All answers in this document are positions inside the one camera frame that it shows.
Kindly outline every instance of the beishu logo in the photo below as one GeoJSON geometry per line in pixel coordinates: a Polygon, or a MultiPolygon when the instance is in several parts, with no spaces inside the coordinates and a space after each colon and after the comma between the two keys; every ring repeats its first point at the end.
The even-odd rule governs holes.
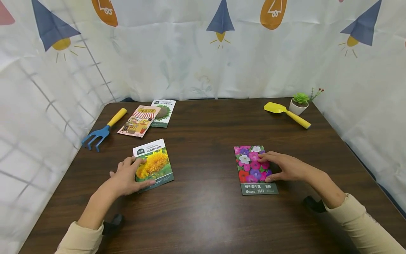
{"type": "Polygon", "coordinates": [[[144,149],[138,149],[138,151],[137,151],[137,155],[140,155],[140,154],[143,154],[143,153],[145,153],[145,150],[144,149]]]}

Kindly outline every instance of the hand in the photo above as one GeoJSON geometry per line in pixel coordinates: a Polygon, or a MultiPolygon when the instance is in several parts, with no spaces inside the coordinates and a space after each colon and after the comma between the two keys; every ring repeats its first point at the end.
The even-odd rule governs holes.
{"type": "Polygon", "coordinates": [[[140,164],[144,164],[146,162],[147,160],[143,160],[141,158],[136,159],[134,156],[125,158],[124,161],[119,163],[115,173],[110,172],[110,179],[107,180],[103,185],[108,186],[108,188],[113,191],[117,197],[119,197],[123,195],[130,195],[155,184],[155,180],[148,180],[144,182],[135,181],[135,173],[137,172],[138,167],[140,164]]]}
{"type": "Polygon", "coordinates": [[[274,162],[278,164],[278,166],[282,169],[281,173],[276,173],[268,176],[265,179],[265,182],[273,182],[278,180],[306,181],[308,177],[311,177],[312,175],[314,175],[314,173],[320,172],[319,169],[286,154],[269,151],[266,154],[259,154],[258,157],[260,158],[258,162],[274,162]]]}

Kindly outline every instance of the wooden table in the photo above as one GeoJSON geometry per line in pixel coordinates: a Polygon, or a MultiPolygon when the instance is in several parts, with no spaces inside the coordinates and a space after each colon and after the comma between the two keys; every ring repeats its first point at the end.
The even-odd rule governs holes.
{"type": "MultiPolygon", "coordinates": [[[[126,223],[105,253],[342,253],[331,221],[301,204],[317,194],[302,182],[279,182],[278,195],[241,194],[233,146],[263,145],[326,171],[406,246],[406,221],[356,157],[311,105],[302,117],[309,130],[284,114],[263,110],[287,98],[192,100],[176,103],[167,129],[150,128],[144,138],[117,134],[129,114],[100,145],[81,148],[42,213],[21,253],[53,253],[69,224],[80,217],[91,194],[132,148],[164,138],[175,181],[122,198],[112,208],[126,223]]],[[[149,102],[111,103],[93,129],[121,108],[133,112],[149,102]]]]}

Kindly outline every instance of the sleeve cuff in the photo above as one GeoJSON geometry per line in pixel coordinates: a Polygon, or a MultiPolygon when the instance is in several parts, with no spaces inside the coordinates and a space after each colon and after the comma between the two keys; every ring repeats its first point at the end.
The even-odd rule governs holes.
{"type": "Polygon", "coordinates": [[[99,247],[102,240],[103,224],[97,230],[83,228],[72,222],[68,231],[59,244],[58,250],[82,250],[91,251],[99,247]]]}
{"type": "Polygon", "coordinates": [[[334,209],[330,209],[323,202],[324,207],[327,212],[340,224],[345,224],[347,222],[353,221],[364,213],[366,213],[365,206],[361,205],[358,200],[356,200],[351,194],[346,193],[347,197],[344,202],[334,209]]]}

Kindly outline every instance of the cartoon seed packet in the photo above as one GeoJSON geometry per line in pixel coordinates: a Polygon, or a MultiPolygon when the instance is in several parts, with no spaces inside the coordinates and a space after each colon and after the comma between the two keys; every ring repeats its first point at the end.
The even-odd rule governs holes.
{"type": "Polygon", "coordinates": [[[151,106],[160,107],[161,110],[156,115],[151,127],[167,128],[175,103],[176,100],[154,100],[151,106]]]}
{"type": "Polygon", "coordinates": [[[160,107],[138,106],[117,133],[142,138],[160,110],[160,107]]]}
{"type": "Polygon", "coordinates": [[[138,146],[133,148],[132,151],[135,157],[147,159],[147,162],[141,164],[137,169],[135,181],[156,180],[154,185],[139,190],[137,193],[148,191],[174,180],[168,151],[163,139],[138,146]]]}
{"type": "Polygon", "coordinates": [[[258,162],[258,154],[265,153],[263,146],[234,146],[234,152],[243,195],[265,195],[279,193],[276,183],[265,182],[265,178],[272,174],[269,162],[258,162]]]}

